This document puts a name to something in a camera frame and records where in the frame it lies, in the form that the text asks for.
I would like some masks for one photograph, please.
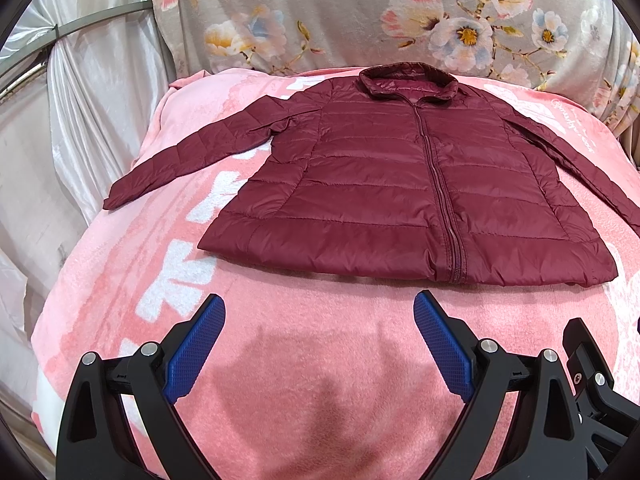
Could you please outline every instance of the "maroon puffer jacket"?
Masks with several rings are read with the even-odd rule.
[[[140,164],[114,209],[264,143],[271,156],[199,248],[251,264],[437,282],[590,286],[616,265],[559,181],[575,175],[640,234],[640,210],[567,142],[421,63],[265,96]]]

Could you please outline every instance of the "pink blanket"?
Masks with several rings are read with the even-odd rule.
[[[287,97],[328,76],[295,78],[231,69],[180,80],[162,99],[139,160],[264,94]],[[640,180],[603,124],[570,101],[501,82],[460,78],[549,126],[640,204]],[[432,285],[238,266],[196,248],[207,225],[264,162],[268,145],[179,178],[123,208],[102,212],[69,256],[47,299],[33,347],[42,368],[34,420],[50,437],[81,355],[129,354],[161,340],[209,292],[226,325],[191,394],[176,404],[225,480],[419,478],[462,402],[450,394],[415,327],[414,296],[430,288],[447,313],[508,351],[560,351],[562,329],[581,316],[600,344],[616,390],[640,397],[640,240],[565,173],[616,259],[611,283],[511,287]],[[58,408],[41,397],[55,396]],[[497,456],[509,396],[477,475]],[[127,411],[146,463],[162,468],[135,405]]]

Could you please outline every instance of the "blue gripper pad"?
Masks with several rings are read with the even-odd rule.
[[[472,363],[423,292],[415,297],[414,319],[447,388],[465,403],[469,402],[475,392]]]
[[[164,396],[169,403],[191,391],[224,325],[225,302],[215,296],[167,365]]]

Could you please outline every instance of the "silver screw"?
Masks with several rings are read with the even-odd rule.
[[[488,354],[492,354],[498,351],[498,343],[493,339],[483,339],[480,343],[480,348]]]
[[[550,363],[555,363],[556,361],[558,361],[558,354],[556,354],[556,352],[551,348],[547,348],[544,352],[542,352],[542,355]]]
[[[82,364],[87,366],[92,365],[94,364],[96,357],[97,355],[95,354],[95,352],[87,352],[82,356]]]
[[[140,353],[147,357],[155,354],[158,351],[158,343],[144,343],[140,349]]]

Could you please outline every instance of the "jacket sleeve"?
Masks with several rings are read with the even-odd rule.
[[[503,115],[502,118],[513,124],[529,142],[543,150],[558,166],[580,180],[640,236],[640,208],[609,179],[604,171],[546,126],[515,110],[512,114]]]
[[[103,208],[116,209],[179,176],[260,146],[272,134],[284,131],[290,118],[321,109],[329,101],[331,90],[328,79],[286,100],[266,95],[244,110],[204,126],[117,180]]]

